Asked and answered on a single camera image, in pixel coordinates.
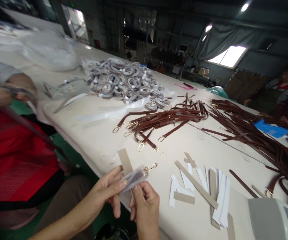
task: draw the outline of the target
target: gray machine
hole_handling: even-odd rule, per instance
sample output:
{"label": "gray machine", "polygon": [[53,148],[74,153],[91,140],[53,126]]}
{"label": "gray machine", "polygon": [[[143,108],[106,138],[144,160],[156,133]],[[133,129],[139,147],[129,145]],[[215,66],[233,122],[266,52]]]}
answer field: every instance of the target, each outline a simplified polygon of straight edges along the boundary
{"label": "gray machine", "polygon": [[288,240],[288,205],[275,198],[248,199],[256,240]]}

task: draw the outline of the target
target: person's arm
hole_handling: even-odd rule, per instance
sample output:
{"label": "person's arm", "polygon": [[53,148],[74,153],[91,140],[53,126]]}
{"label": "person's arm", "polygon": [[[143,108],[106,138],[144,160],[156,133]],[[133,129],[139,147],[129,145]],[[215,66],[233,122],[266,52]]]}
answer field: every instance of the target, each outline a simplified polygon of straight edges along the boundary
{"label": "person's arm", "polygon": [[66,216],[44,228],[31,237],[31,240],[71,239],[83,231],[95,220],[105,202],[110,202],[114,216],[121,215],[121,203],[118,194],[125,188],[127,181],[120,181],[122,166],[113,169],[103,176],[86,197]]}

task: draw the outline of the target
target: pink item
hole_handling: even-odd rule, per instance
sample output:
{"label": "pink item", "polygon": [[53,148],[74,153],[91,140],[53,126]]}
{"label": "pink item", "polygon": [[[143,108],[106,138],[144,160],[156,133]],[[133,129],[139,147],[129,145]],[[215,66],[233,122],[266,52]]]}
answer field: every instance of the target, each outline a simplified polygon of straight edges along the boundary
{"label": "pink item", "polygon": [[191,89],[197,90],[197,88],[193,88],[193,87],[191,87],[191,88],[186,88],[186,87],[183,87],[183,86],[178,85],[178,84],[176,84],[176,83],[174,83],[174,85],[179,86],[179,87],[181,87],[181,88],[183,88],[183,89],[185,89],[185,90],[191,90]]}

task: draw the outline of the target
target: beige paper strip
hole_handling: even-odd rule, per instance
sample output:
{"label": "beige paper strip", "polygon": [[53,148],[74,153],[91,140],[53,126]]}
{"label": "beige paper strip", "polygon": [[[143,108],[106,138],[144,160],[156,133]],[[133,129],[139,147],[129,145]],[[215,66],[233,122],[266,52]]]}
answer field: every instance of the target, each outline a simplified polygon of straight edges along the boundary
{"label": "beige paper strip", "polygon": [[236,240],[233,216],[228,213],[228,240]]}
{"label": "beige paper strip", "polygon": [[187,158],[184,158],[184,162],[190,163],[190,161]]}
{"label": "beige paper strip", "polygon": [[199,191],[199,193],[212,205],[215,209],[218,208],[218,203],[205,191],[205,189],[196,181],[196,179],[189,174],[189,172],[180,164],[179,161],[175,162],[176,166],[185,174],[185,176],[191,181],[194,187]]}
{"label": "beige paper strip", "polygon": [[195,204],[195,197],[182,194],[179,192],[174,192],[174,199],[182,201],[182,202],[190,203],[193,205]]}
{"label": "beige paper strip", "polygon": [[190,162],[191,166],[192,166],[193,168],[196,168],[197,166],[196,166],[196,164],[195,164],[195,161],[192,160],[192,158],[190,157],[190,155],[189,155],[188,153],[185,153],[185,155],[186,155],[188,161]]}
{"label": "beige paper strip", "polygon": [[252,188],[263,198],[267,198],[258,188],[256,188],[254,185],[252,185]]}
{"label": "beige paper strip", "polygon": [[126,149],[123,148],[118,152],[118,155],[120,156],[120,160],[122,162],[122,166],[123,166],[123,169],[124,169],[124,175],[126,176],[127,174],[131,173],[133,171],[133,168],[132,168],[132,165],[131,165],[131,162],[130,162],[130,159],[127,155],[127,152],[126,152]]}
{"label": "beige paper strip", "polygon": [[[213,170],[210,170],[209,185],[210,185],[210,195],[215,201],[217,201],[216,173]],[[213,227],[220,230],[220,225],[213,219],[213,213],[214,208],[213,206],[210,206],[211,224],[213,225]]]}

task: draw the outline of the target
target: finger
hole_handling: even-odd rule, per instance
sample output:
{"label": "finger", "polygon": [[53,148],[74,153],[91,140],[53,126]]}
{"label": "finger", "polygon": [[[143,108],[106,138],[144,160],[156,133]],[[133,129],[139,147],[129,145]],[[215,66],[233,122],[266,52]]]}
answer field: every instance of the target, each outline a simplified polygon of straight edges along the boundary
{"label": "finger", "polygon": [[153,187],[150,185],[149,182],[143,181],[143,182],[139,183],[139,185],[143,189],[145,199],[148,202],[153,201],[154,199],[157,199],[159,197],[157,192],[155,192],[155,190],[153,189]]}
{"label": "finger", "polygon": [[121,202],[118,194],[113,196],[112,200],[112,207],[113,207],[113,213],[115,218],[120,218],[121,216]]}
{"label": "finger", "polygon": [[114,179],[117,175],[119,175],[123,171],[123,166],[119,165],[118,167],[114,168],[108,174],[104,175],[101,179],[105,179],[108,181],[110,178]]}
{"label": "finger", "polygon": [[135,203],[138,207],[140,207],[141,205],[143,205],[146,200],[144,198],[144,195],[143,195],[143,191],[142,191],[142,188],[139,184],[137,184],[133,189],[132,189],[132,192],[133,192],[133,196],[134,196],[134,199],[135,199]]}
{"label": "finger", "polygon": [[110,197],[112,197],[116,194],[119,194],[126,187],[126,184],[127,184],[127,180],[123,180],[120,182],[113,183],[112,185],[110,185],[107,188],[104,188],[100,192],[101,200],[104,202],[107,199],[109,199]]}
{"label": "finger", "polygon": [[136,218],[136,208],[131,208],[131,221],[134,221]]}

